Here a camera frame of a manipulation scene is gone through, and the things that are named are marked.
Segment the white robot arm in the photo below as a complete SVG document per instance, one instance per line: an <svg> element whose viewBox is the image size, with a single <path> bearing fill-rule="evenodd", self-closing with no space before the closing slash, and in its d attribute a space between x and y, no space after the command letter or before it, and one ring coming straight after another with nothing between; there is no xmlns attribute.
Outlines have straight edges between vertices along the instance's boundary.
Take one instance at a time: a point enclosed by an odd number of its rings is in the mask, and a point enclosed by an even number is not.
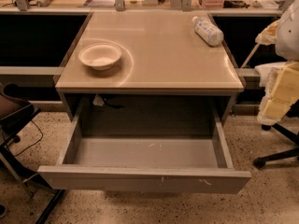
<svg viewBox="0 0 299 224"><path fill-rule="evenodd" d="M276 33L276 54L299 61L299 0L294 0L282 14Z"/></svg>

